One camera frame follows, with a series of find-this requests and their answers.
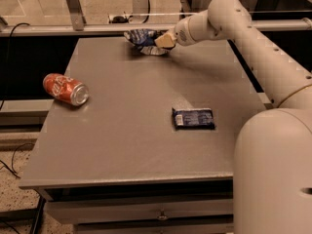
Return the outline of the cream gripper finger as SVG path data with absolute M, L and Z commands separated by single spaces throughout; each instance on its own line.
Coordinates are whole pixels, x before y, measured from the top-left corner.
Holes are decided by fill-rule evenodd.
M 176 45 L 176 37 L 172 30 L 166 31 L 154 40 L 158 48 L 170 49 Z

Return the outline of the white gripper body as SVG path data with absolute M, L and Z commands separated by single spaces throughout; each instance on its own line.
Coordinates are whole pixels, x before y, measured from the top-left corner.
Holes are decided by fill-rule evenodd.
M 181 46 L 190 46 L 196 43 L 191 35 L 190 22 L 191 17 L 184 18 L 180 20 L 174 28 L 176 41 Z

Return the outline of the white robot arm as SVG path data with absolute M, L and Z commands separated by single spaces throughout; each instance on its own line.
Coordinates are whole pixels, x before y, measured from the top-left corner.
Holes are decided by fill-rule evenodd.
M 234 234 L 312 234 L 311 75 L 263 35 L 239 0 L 212 0 L 179 21 L 159 48 L 230 40 L 261 87 L 263 112 L 234 151 Z

